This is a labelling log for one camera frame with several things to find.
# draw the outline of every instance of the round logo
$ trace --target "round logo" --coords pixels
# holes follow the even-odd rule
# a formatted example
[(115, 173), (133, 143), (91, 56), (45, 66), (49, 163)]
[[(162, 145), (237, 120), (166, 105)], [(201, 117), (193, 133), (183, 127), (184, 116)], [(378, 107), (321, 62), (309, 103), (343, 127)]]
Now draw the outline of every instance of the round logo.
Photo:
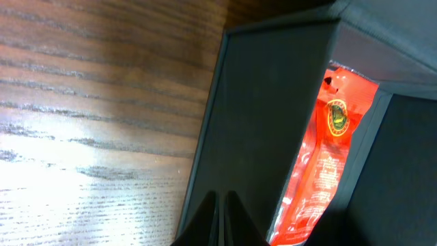
[(332, 135), (343, 135), (349, 127), (348, 110), (342, 100), (328, 102), (328, 126)]

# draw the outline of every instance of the open box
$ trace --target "open box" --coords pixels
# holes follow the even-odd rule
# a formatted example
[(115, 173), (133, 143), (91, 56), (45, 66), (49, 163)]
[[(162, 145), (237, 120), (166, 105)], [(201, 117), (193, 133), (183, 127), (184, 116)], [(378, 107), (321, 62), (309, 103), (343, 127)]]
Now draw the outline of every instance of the open box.
[(307, 245), (437, 243), (437, 74), (328, 10), (225, 33), (178, 235), (208, 191), (223, 203), (234, 190), (271, 236), (325, 70), (341, 64), (379, 88)]

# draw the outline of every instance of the wood grain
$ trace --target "wood grain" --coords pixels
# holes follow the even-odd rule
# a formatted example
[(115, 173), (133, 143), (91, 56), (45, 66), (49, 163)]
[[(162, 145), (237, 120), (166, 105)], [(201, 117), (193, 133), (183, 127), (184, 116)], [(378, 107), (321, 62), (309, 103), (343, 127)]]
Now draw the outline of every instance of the wood grain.
[(316, 4), (1, 0), (0, 245), (169, 245), (223, 28)]

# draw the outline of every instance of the wooden surface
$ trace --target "wooden surface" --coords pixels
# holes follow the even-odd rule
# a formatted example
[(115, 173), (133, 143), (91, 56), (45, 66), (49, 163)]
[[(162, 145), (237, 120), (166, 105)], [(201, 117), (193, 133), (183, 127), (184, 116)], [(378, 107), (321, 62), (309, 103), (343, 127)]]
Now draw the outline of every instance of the wooden surface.
[(0, 0), (0, 245), (169, 245), (223, 27), (301, 7)]

